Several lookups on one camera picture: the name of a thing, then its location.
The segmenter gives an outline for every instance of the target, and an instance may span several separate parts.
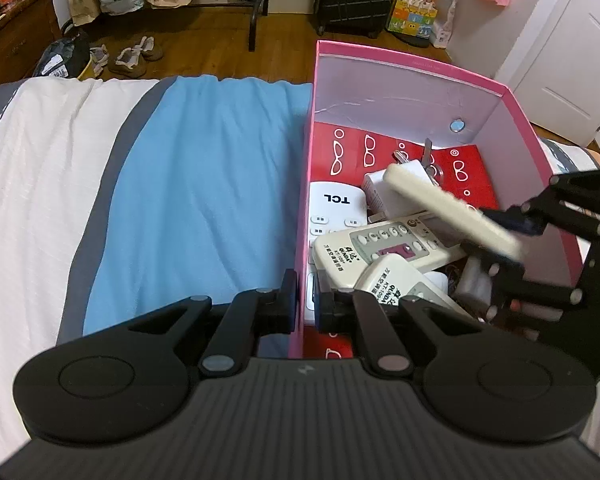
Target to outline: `remote control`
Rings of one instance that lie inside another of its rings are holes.
[[[403,296],[417,296],[466,314],[454,300],[398,254],[380,256],[362,273],[354,288],[370,292],[378,303],[397,305]]]
[[[391,164],[382,177],[394,190],[409,200],[419,202],[429,212],[460,231],[467,238],[514,261],[522,260],[519,240],[475,207],[458,200],[439,187],[423,183],[398,164]]]
[[[463,238],[425,211],[320,236],[313,243],[314,263],[326,270],[334,287],[352,288],[383,254],[399,254],[422,273],[459,260],[464,257]]]
[[[304,322],[315,323],[313,287],[315,266],[311,247],[321,235],[366,225],[365,193],[355,186],[339,182],[309,184],[309,219],[307,237],[309,253],[306,270]]]

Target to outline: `black ribbed surface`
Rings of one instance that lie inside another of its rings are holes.
[[[581,480],[600,478],[600,461],[575,438],[529,449],[457,434],[407,383],[373,378],[357,360],[254,358],[237,377],[204,381],[180,415],[151,434],[97,449],[36,440],[0,473],[13,480]]]

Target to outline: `wooden table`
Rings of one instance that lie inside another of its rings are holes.
[[[17,0],[0,19],[0,84],[31,76],[49,43],[61,37],[52,0]]]

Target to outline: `drawer handle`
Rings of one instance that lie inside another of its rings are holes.
[[[19,44],[17,44],[16,46],[14,46],[11,49],[11,55],[15,56],[17,53],[19,53],[20,49],[24,46],[25,43],[27,43],[27,40],[22,40]]]

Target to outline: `black plastic bag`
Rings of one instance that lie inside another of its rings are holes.
[[[51,43],[33,71],[33,77],[78,77],[90,60],[89,41],[83,33]]]

